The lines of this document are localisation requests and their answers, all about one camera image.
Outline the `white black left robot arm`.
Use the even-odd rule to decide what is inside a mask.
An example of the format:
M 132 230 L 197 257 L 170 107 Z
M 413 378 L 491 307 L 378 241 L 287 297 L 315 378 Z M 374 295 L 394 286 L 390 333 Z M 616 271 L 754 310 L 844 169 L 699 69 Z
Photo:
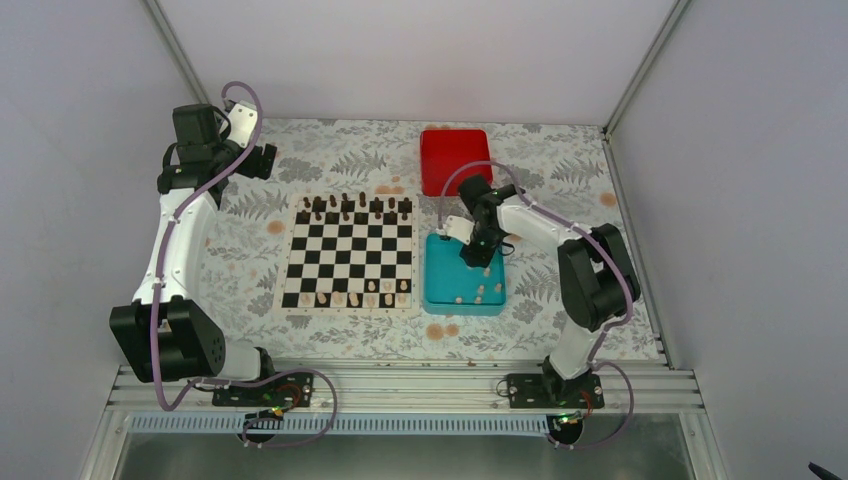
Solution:
M 218 378 L 238 383 L 255 405 L 270 402 L 278 377 L 268 352 L 234 344 L 198 303 L 205 241 L 232 174 L 269 178 L 276 148 L 251 138 L 260 111 L 251 103 L 177 107 L 176 140 L 157 178 L 159 224 L 142 282 L 130 304 L 112 309 L 109 327 L 143 383 Z

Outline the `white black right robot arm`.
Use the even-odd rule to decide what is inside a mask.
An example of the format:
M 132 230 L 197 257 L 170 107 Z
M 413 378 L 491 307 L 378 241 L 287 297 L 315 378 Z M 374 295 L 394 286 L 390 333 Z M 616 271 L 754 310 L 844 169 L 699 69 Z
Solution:
M 495 189 L 481 175 L 464 180 L 458 193 L 472 216 L 460 238 L 467 266 L 489 266 L 510 235 L 555 260 L 567 320 L 542 362 L 541 391 L 552 406 L 567 406 L 589 389 L 589 371 L 612 319 L 632 314 L 641 294 L 622 233 L 611 224 L 585 229 L 533 202 L 517 186 Z

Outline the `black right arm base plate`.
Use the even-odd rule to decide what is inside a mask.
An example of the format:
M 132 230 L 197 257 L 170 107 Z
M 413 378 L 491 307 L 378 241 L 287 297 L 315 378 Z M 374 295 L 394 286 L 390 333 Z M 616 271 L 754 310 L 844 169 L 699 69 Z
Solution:
M 512 409 L 600 409 L 605 406 L 600 377 L 585 372 L 572 380 L 556 375 L 520 374 L 506 376 Z

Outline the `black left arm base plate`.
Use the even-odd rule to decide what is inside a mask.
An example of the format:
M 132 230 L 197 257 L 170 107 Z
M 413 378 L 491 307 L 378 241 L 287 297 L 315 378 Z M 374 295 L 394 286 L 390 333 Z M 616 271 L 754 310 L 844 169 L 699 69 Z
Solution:
M 214 391 L 212 405 L 282 410 L 309 407 L 313 383 L 313 374 L 297 372 L 259 387 L 229 386 Z

